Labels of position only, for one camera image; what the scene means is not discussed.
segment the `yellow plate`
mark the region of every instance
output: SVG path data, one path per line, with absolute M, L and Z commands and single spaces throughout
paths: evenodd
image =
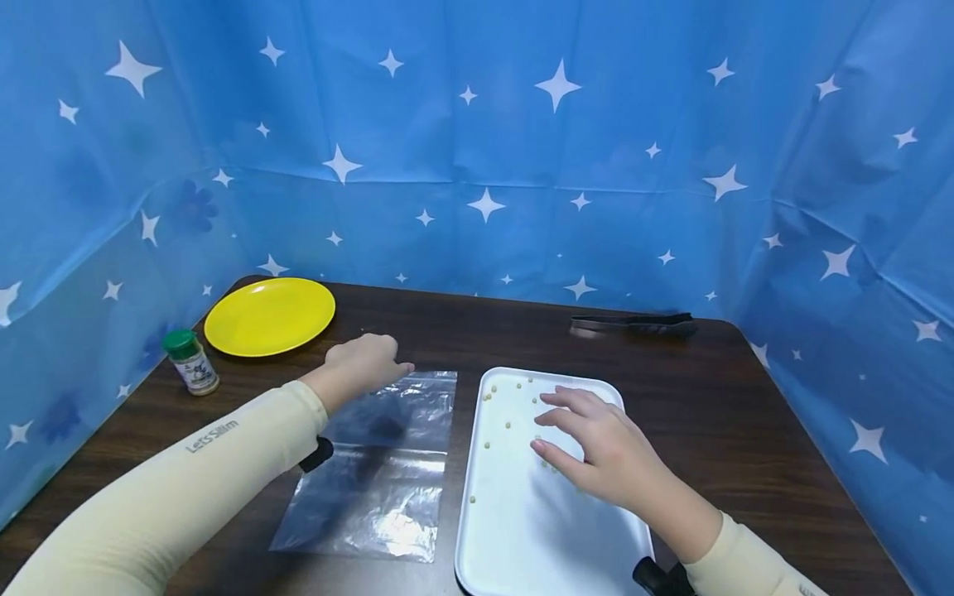
M 276 277 L 240 288 L 205 319 L 205 338 L 233 356 L 272 356 L 304 345 L 335 316 L 335 298 L 323 285 Z

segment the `hand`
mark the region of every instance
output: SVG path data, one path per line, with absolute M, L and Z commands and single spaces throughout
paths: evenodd
M 537 455 L 581 490 L 641 515 L 648 505 L 647 487 L 669 472 L 643 431 L 591 391 L 557 386 L 556 393 L 541 394 L 540 399 L 558 407 L 538 416 L 536 423 L 556 426 L 576 439 L 584 460 L 541 440 L 530 444 Z
M 536 422 L 576 439 L 584 460 L 540 440 L 530 444 L 537 455 L 580 489 L 638 515 L 683 563 L 709 552 L 722 528 L 722 514 L 666 467 L 622 410 L 590 391 L 567 387 L 558 386 L 556 393 L 540 399 L 558 407 Z
M 321 398 L 328 415 L 347 401 L 414 371 L 410 362 L 394 361 L 398 342 L 391 336 L 366 333 L 328 350 L 324 365 L 301 378 Z

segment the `black tongs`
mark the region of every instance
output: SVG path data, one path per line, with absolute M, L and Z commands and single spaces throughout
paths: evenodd
M 689 313 L 661 315 L 637 313 L 625 317 L 607 315 L 576 315 L 570 317 L 570 329 L 588 331 L 626 331 L 640 335 L 660 335 L 687 338 L 695 333 L 695 321 Z

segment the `green jar lid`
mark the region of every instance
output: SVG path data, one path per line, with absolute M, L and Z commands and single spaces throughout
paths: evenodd
M 192 329 L 176 329 L 162 340 L 162 349 L 173 360 L 186 360 L 198 354 L 198 340 Z

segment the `jar label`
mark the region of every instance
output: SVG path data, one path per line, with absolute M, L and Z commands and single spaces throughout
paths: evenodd
M 212 364 L 209 363 L 209 359 L 205 358 L 205 354 L 201 352 L 188 360 L 183 360 L 182 362 L 174 361 L 173 366 L 176 367 L 176 370 L 190 391 L 208 389 L 218 380 L 216 371 L 212 370 Z

